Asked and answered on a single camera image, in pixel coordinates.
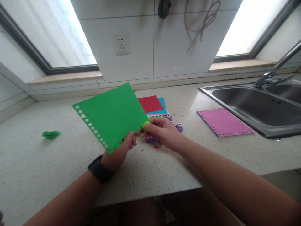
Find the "black watch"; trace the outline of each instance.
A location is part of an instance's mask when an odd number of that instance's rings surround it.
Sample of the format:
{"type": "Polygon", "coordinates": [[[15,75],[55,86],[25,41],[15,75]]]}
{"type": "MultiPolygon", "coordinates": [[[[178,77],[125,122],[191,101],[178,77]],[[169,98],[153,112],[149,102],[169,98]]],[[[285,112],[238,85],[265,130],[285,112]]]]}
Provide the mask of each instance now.
{"type": "Polygon", "coordinates": [[[99,179],[103,184],[110,180],[114,172],[108,171],[100,164],[102,156],[103,154],[98,156],[93,162],[91,162],[91,164],[88,166],[88,169],[91,170],[94,176],[96,176],[97,179],[99,179]]]}

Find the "green paper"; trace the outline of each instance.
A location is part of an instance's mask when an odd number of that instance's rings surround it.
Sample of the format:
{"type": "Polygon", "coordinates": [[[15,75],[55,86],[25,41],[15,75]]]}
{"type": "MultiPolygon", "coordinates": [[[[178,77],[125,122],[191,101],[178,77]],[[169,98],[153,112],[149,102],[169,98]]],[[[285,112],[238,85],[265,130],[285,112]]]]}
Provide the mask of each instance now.
{"type": "Polygon", "coordinates": [[[148,117],[129,83],[72,105],[109,154],[148,117]]]}
{"type": "Polygon", "coordinates": [[[60,134],[60,132],[58,132],[58,131],[51,131],[51,132],[45,131],[41,137],[45,137],[48,140],[53,140],[59,134],[60,134]]]}

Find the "window frame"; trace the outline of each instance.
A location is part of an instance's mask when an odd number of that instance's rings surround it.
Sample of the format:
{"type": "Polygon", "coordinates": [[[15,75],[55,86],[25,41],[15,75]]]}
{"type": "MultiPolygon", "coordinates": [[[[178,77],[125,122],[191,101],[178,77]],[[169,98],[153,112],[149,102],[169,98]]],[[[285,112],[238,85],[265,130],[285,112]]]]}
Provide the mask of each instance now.
{"type": "Polygon", "coordinates": [[[290,14],[294,11],[294,9],[299,5],[299,3],[300,3],[299,0],[289,0],[286,2],[286,4],[283,6],[280,12],[277,14],[277,16],[268,26],[266,31],[262,34],[262,36],[259,38],[257,43],[254,45],[250,53],[228,55],[228,56],[217,56],[215,57],[213,63],[255,59],[258,53],[268,43],[268,41],[281,27],[284,21],[290,16],[290,14]]]}
{"type": "Polygon", "coordinates": [[[46,75],[67,74],[76,72],[99,71],[97,64],[81,65],[74,67],[55,67],[43,57],[38,49],[33,45],[25,33],[19,28],[9,13],[0,3],[0,25],[11,35],[11,37],[21,46],[30,58],[39,66],[46,75]]]}

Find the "stainless steel sink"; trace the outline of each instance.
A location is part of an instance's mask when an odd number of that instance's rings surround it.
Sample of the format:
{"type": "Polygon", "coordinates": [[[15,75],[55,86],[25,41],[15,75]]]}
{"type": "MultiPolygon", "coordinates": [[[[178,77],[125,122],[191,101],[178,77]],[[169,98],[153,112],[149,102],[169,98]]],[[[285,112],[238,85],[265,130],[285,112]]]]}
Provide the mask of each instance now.
{"type": "Polygon", "coordinates": [[[292,80],[265,89],[252,84],[206,86],[199,90],[266,138],[301,134],[301,84],[292,80]]]}
{"type": "Polygon", "coordinates": [[[301,104],[301,86],[300,85],[277,85],[266,88],[270,93],[284,97],[301,104]]]}

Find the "faucet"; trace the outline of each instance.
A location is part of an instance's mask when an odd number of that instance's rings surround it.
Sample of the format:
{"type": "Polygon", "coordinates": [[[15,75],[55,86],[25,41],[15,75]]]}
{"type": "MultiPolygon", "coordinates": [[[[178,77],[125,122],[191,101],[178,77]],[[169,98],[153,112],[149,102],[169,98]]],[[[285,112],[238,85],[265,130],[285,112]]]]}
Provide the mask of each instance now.
{"type": "Polygon", "coordinates": [[[272,79],[272,77],[275,75],[276,71],[278,70],[278,68],[280,68],[282,65],[284,65],[290,58],[292,58],[297,52],[299,52],[299,50],[301,49],[301,40],[299,41],[299,43],[297,45],[295,45],[290,51],[288,51],[284,57],[282,57],[278,63],[267,73],[265,73],[263,76],[261,76],[257,82],[255,82],[253,84],[253,87],[261,89],[263,85],[277,85],[281,82],[287,81],[288,79],[290,79],[291,77],[293,77],[295,74],[290,75],[286,78],[283,78],[281,80],[279,79],[272,79]]]}

